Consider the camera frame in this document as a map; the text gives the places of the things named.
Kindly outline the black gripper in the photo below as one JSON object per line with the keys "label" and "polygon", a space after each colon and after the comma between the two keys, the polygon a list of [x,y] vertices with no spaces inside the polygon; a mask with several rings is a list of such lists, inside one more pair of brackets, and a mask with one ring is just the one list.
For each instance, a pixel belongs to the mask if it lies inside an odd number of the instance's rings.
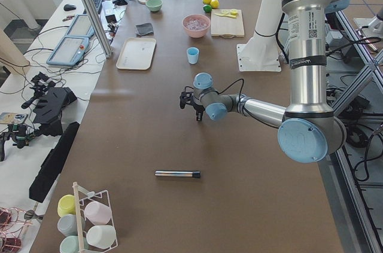
{"label": "black gripper", "polygon": [[202,121],[205,108],[203,105],[197,103],[194,99],[193,92],[181,92],[180,95],[180,108],[184,109],[186,105],[192,106],[196,111],[196,121]]}

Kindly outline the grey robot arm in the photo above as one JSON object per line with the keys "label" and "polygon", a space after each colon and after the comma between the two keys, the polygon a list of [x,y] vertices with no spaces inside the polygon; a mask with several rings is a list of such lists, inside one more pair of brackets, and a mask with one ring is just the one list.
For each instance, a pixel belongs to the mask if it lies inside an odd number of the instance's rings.
{"label": "grey robot arm", "polygon": [[242,93],[217,91],[210,74],[195,76],[192,91],[180,95],[180,107],[192,106],[220,120],[229,112],[251,117],[278,131],[278,143],[292,160],[312,163],[337,151],[345,142],[345,126],[326,101],[325,15],[345,9],[350,0],[262,0],[253,37],[239,47],[238,62],[257,71],[273,71],[278,60],[272,37],[288,20],[291,98],[283,107]]}

